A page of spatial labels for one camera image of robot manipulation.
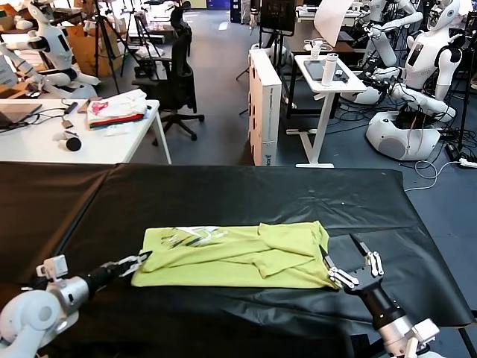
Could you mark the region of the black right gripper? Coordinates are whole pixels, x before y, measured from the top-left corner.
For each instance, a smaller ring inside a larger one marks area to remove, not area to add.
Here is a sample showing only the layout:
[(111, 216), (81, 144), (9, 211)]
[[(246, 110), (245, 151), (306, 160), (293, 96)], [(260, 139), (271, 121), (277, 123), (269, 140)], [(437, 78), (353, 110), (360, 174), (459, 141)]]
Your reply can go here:
[(372, 316), (373, 327), (382, 328), (401, 318), (402, 309), (390, 299), (382, 288), (382, 278), (377, 278), (384, 275), (380, 253), (370, 250), (356, 235), (352, 235), (351, 238), (370, 267), (372, 278), (360, 280), (358, 285), (358, 279), (338, 268), (326, 249), (319, 245), (323, 262), (327, 268), (329, 279), (339, 288), (348, 288), (349, 295), (359, 297)]

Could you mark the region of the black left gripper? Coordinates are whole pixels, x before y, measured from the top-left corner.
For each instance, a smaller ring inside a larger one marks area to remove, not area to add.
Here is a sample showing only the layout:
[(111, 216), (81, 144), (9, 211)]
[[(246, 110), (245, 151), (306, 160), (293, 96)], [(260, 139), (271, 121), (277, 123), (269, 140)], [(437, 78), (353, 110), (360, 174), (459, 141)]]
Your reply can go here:
[(126, 277), (137, 271), (152, 255), (153, 251), (143, 251), (120, 260), (109, 261), (92, 270), (86, 275), (89, 291), (98, 291), (109, 284), (116, 277)]

